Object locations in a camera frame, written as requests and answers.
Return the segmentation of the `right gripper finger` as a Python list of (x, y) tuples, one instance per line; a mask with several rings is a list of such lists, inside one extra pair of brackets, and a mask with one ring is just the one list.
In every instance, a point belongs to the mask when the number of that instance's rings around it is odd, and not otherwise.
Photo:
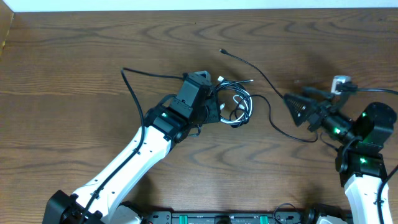
[(284, 95), (284, 103), (288, 107), (296, 126), (300, 126), (307, 121), (317, 108), (316, 100), (290, 93)]
[(308, 86), (303, 87), (303, 94), (306, 96), (317, 95), (317, 96), (322, 97), (325, 100), (332, 100), (335, 97), (334, 94), (332, 94), (332, 93), (329, 93), (329, 92), (326, 92), (323, 90), (319, 90), (314, 87), (308, 87)]

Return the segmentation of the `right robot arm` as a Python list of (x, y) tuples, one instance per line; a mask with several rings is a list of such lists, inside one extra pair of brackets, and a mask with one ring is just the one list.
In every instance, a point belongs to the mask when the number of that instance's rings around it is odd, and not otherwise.
[(340, 112), (355, 86), (327, 93), (306, 87), (302, 95), (288, 93), (284, 102), (296, 126), (308, 122), (308, 130), (323, 128), (341, 143), (335, 169), (349, 200), (354, 223), (392, 223), (387, 183), (392, 177), (381, 150), (394, 132), (397, 113), (387, 104), (370, 103), (356, 120)]

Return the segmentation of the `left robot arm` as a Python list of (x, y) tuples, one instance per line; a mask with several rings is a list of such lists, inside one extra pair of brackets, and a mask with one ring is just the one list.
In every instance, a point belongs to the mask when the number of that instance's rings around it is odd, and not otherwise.
[(207, 71), (185, 75), (176, 95), (165, 96), (146, 114), (131, 142), (92, 180), (71, 195), (59, 190), (48, 200), (44, 223), (140, 223), (122, 201), (146, 172), (192, 129), (220, 121), (220, 106)]

